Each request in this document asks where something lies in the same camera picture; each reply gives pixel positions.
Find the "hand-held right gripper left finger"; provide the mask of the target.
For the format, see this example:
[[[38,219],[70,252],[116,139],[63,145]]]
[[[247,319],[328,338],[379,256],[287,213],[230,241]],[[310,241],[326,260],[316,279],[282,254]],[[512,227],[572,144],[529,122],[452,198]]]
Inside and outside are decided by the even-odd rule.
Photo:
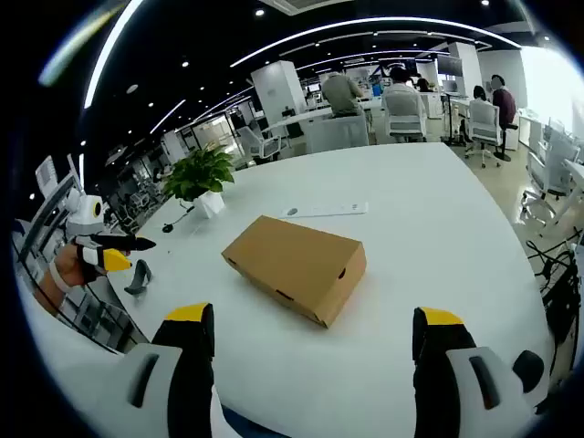
[[[93,408],[100,437],[210,437],[214,308],[176,308],[118,362]]]

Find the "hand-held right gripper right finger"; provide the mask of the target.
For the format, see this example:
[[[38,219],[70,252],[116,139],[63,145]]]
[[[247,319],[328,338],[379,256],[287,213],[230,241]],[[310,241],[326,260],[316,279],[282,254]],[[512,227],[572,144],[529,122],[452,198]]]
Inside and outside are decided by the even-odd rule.
[[[418,307],[412,318],[416,437],[522,437],[535,420],[528,395],[543,360],[522,351],[513,365],[478,347],[455,314]]]

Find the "person's left hand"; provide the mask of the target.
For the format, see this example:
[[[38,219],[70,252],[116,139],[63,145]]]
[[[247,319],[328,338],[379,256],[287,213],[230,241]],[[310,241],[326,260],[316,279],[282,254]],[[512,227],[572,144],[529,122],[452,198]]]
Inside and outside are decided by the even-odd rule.
[[[52,270],[51,276],[61,290],[84,286],[97,279],[98,274],[95,267],[78,257],[81,253],[80,245],[67,244],[54,257],[52,263],[55,268]]]

